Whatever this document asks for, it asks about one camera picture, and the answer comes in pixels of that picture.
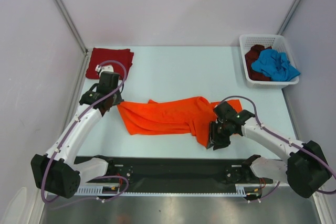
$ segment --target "white wall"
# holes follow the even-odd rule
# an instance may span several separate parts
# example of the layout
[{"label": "white wall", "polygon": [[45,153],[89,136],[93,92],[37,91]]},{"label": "white wall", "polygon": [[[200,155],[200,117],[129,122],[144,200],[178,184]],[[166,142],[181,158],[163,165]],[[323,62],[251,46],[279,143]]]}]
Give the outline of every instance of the white wall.
[{"label": "white wall", "polygon": [[[294,120],[304,141],[318,142],[336,169],[336,0],[303,0],[285,37],[302,75],[286,88]],[[328,189],[334,190],[334,179]],[[330,196],[336,209],[336,195]]]},{"label": "white wall", "polygon": [[293,0],[63,0],[87,47],[230,46],[276,33]]},{"label": "white wall", "polygon": [[[14,224],[27,221],[37,191],[30,160],[61,133],[83,55],[53,0],[0,6],[0,219]],[[5,216],[22,187],[21,219]]]}]

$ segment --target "blue towel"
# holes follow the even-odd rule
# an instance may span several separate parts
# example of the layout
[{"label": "blue towel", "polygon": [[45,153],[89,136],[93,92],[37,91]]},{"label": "blue towel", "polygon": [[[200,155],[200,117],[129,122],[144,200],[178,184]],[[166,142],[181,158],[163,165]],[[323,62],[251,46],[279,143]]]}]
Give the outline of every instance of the blue towel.
[{"label": "blue towel", "polygon": [[290,81],[300,75],[287,59],[286,53],[273,49],[261,51],[258,60],[251,64],[254,71],[271,77],[272,81]]}]

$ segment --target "dark red towel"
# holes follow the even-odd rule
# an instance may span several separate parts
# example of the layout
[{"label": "dark red towel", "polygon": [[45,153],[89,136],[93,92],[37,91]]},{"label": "dark red towel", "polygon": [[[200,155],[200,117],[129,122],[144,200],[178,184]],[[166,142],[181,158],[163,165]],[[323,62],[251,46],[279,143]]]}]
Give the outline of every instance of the dark red towel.
[{"label": "dark red towel", "polygon": [[254,71],[251,67],[251,64],[255,62],[260,55],[260,52],[265,50],[265,47],[262,45],[254,45],[251,47],[251,50],[245,54],[245,60],[246,60],[246,66],[247,66],[247,72],[248,76],[251,80],[254,81],[271,81],[270,77],[264,76],[262,73],[258,73]]},{"label": "dark red towel", "polygon": [[[134,53],[130,49],[113,50],[104,48],[94,48],[92,51],[89,67],[86,70],[86,78],[89,79],[99,79],[98,73],[95,71],[96,66],[101,64],[106,60],[116,60],[123,64],[126,68],[128,74],[130,67],[132,66]],[[116,73],[120,74],[121,79],[124,78],[124,71],[118,64],[112,64],[113,69]]]}]

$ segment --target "metal frame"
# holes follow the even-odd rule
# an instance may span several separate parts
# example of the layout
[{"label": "metal frame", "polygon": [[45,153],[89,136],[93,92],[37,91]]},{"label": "metal frame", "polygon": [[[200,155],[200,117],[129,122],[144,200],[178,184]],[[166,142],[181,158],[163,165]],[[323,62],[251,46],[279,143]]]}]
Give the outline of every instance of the metal frame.
[{"label": "metal frame", "polygon": [[80,93],[81,93],[81,90],[83,88],[84,81],[85,81],[85,78],[84,78],[85,77],[85,71],[86,71],[87,66],[90,62],[91,54],[92,54],[92,50],[85,53],[85,56],[84,56],[83,61],[81,63],[81,67],[78,71],[75,88],[73,89],[74,91],[72,93],[72,99],[70,101],[70,105],[69,105],[69,108],[68,108],[68,113],[67,113],[66,119],[64,121],[63,130],[70,123],[70,121],[71,121],[71,119],[72,119],[72,117],[75,114],[75,111],[77,109]]},{"label": "metal frame", "polygon": [[[114,196],[116,193],[103,193],[102,185],[82,185],[79,186],[75,196]],[[244,186],[236,186],[236,193],[221,193],[221,194],[157,194],[157,193],[128,193],[124,192],[125,196],[174,196],[174,197],[246,197]]]},{"label": "metal frame", "polygon": [[64,2],[62,0],[54,0],[57,8],[59,9],[59,11],[61,12],[62,17],[64,18],[67,26],[69,27],[73,37],[75,38],[78,46],[80,47],[80,49],[82,50],[83,54],[86,54],[87,49],[86,46],[80,36],[80,34],[77,31],[77,28],[74,24],[74,22],[72,21],[69,12],[67,11]]},{"label": "metal frame", "polygon": [[285,19],[282,21],[280,28],[277,32],[277,34],[282,35],[284,31],[286,30],[289,22],[291,21],[293,15],[295,14],[299,4],[301,3],[302,0],[294,0],[292,5],[290,6]]}]

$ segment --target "plastic basket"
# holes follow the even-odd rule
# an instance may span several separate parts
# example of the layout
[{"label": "plastic basket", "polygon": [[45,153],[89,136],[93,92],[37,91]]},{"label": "plastic basket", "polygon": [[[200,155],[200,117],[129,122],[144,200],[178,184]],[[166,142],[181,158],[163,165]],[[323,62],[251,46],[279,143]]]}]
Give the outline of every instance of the plastic basket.
[{"label": "plastic basket", "polygon": [[272,47],[278,52],[285,52],[290,64],[295,66],[292,52],[286,42],[285,38],[281,35],[273,34],[244,34],[239,37],[241,56],[243,58],[244,72],[246,77],[246,84],[250,88],[277,88],[282,89],[288,85],[294,85],[299,82],[299,77],[296,76],[290,81],[254,81],[248,76],[247,66],[245,61],[245,54],[250,51],[251,47],[259,44],[265,47]]}]

